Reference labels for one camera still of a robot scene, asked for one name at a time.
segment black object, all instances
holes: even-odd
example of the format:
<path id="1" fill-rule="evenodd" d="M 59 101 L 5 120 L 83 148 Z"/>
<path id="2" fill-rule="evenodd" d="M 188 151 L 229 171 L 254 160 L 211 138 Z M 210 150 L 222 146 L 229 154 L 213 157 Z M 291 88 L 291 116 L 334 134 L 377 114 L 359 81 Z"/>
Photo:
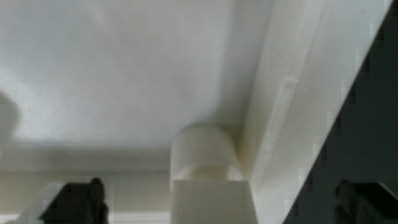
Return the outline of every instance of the black object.
<path id="1" fill-rule="evenodd" d="M 343 180 L 336 188 L 336 197 L 338 224 L 398 223 L 398 200 L 380 183 L 352 183 Z"/>
<path id="2" fill-rule="evenodd" d="M 108 206 L 99 178 L 67 183 L 41 215 L 46 224 L 108 224 Z"/>

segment white ceiling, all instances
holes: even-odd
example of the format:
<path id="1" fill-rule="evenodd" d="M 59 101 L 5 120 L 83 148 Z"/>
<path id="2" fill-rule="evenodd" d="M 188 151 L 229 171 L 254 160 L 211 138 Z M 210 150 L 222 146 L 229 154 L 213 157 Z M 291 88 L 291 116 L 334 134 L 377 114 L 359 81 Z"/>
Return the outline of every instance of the white ceiling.
<path id="1" fill-rule="evenodd" d="M 2 170 L 163 170 L 179 130 L 238 135 L 261 0 L 2 0 Z"/>

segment white wall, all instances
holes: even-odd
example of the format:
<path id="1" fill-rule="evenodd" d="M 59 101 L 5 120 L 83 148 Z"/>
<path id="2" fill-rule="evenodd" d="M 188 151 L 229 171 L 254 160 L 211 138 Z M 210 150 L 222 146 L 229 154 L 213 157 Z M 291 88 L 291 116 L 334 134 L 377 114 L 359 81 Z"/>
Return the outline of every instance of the white wall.
<path id="1" fill-rule="evenodd" d="M 270 2 L 0 1 L 2 171 L 167 170 L 187 126 L 238 136 Z"/>

